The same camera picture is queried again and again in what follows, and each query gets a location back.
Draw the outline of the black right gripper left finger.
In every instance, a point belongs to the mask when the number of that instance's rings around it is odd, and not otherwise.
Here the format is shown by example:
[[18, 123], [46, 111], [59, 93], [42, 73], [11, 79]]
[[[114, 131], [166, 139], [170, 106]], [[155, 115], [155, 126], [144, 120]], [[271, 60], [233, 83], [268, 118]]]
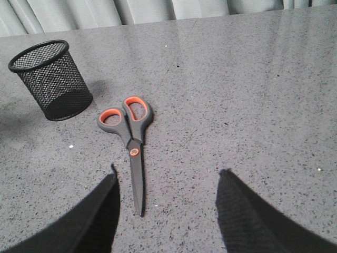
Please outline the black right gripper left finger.
[[112, 169], [73, 209], [7, 252], [111, 252], [120, 216], [120, 186]]

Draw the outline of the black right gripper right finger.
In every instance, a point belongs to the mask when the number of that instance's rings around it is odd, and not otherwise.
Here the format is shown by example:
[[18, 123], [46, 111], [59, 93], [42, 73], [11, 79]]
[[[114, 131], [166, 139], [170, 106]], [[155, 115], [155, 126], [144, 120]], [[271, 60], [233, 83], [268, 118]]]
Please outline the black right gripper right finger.
[[219, 176], [217, 220], [228, 252], [336, 252], [336, 244], [276, 210], [231, 169]]

